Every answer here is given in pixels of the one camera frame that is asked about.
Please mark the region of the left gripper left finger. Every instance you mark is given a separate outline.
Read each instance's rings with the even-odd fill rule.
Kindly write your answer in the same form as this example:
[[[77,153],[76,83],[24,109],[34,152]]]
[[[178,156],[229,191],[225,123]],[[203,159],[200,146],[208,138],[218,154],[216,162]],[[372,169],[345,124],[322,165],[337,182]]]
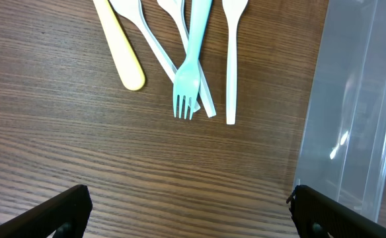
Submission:
[[[93,203],[78,184],[0,225],[0,237],[82,237]]]

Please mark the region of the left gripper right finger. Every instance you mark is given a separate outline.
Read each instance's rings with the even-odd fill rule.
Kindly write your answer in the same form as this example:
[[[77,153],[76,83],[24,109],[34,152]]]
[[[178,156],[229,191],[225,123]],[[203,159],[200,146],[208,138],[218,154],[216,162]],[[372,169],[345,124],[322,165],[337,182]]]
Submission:
[[[306,185],[297,185],[286,202],[301,238],[386,238],[386,228]]]

